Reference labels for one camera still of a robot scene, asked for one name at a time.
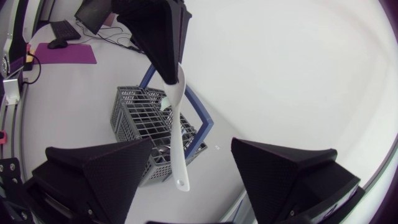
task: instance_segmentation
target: spoon handle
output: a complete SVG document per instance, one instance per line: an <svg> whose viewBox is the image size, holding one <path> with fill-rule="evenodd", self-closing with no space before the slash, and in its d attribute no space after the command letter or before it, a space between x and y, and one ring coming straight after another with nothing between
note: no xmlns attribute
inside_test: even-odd
<svg viewBox="0 0 398 224"><path fill-rule="evenodd" d="M190 186L181 137L180 107L180 103L176 105L176 107L172 106L173 124L170 142L170 160L175 185L179 190L187 192L189 191Z"/></svg>

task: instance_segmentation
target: purple mouse pad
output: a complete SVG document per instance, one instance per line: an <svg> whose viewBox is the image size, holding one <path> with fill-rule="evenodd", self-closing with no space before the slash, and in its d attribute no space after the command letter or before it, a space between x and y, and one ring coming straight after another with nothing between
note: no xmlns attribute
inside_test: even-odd
<svg viewBox="0 0 398 224"><path fill-rule="evenodd" d="M64 49L48 49L49 43L40 43L35 55L41 64L46 63L88 63L96 64L93 49L86 44L70 44Z"/></svg>

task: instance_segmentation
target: blue metal frame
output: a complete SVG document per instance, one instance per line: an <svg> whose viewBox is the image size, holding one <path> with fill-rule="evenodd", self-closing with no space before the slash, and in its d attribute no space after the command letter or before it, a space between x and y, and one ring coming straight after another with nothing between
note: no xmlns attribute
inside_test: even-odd
<svg viewBox="0 0 398 224"><path fill-rule="evenodd" d="M155 67L153 65L150 65L139 87L147 88L155 72ZM199 118L202 121L202 125L200 126L199 131L193 138L191 145L189 145L188 149L185 151L185 158L188 159L194 155L200 144L203 142L203 140L205 140L211 127L213 127L214 122L210 114L207 112L205 106L203 106L199 98L188 85L185 87L185 96L188 98L189 102L192 104L193 108L198 113Z"/></svg>

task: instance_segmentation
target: gray plastic basket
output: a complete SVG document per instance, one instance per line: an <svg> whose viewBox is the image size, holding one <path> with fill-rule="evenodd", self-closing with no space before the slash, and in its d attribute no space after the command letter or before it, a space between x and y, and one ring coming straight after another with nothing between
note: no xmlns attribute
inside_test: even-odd
<svg viewBox="0 0 398 224"><path fill-rule="evenodd" d="M166 94L162 90L138 86L120 86L116 94L111 116L116 139L121 142L150 137L152 140L152 153L140 186L163 181L171 174L170 155L159 151L162 146L170 146L172 110L160 111L164 97ZM183 146L187 150L197 132L182 114L180 119L184 130ZM187 165L206 148L206 144L201 143L194 155L186 160Z"/></svg>

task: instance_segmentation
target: computer mouse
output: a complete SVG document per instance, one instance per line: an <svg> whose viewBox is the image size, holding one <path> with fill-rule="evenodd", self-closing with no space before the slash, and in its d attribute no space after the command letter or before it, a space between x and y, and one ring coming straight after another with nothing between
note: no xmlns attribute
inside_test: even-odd
<svg viewBox="0 0 398 224"><path fill-rule="evenodd" d="M65 48L68 47L68 42L66 40L62 40L62 39L55 39L53 41L51 41L47 47L49 49L60 49L60 48Z"/></svg>

